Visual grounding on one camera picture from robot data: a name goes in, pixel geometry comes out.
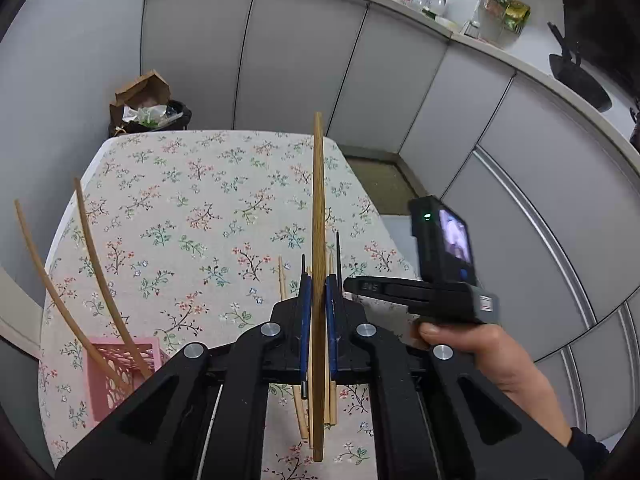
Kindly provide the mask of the person's right hand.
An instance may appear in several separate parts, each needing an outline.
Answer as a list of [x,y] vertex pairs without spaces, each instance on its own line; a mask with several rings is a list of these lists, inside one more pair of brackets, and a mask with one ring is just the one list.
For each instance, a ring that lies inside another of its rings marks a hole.
[[572,430],[548,381],[518,344],[499,325],[437,325],[415,322],[413,335],[431,346],[446,344],[471,353],[475,366],[555,440],[567,446]]

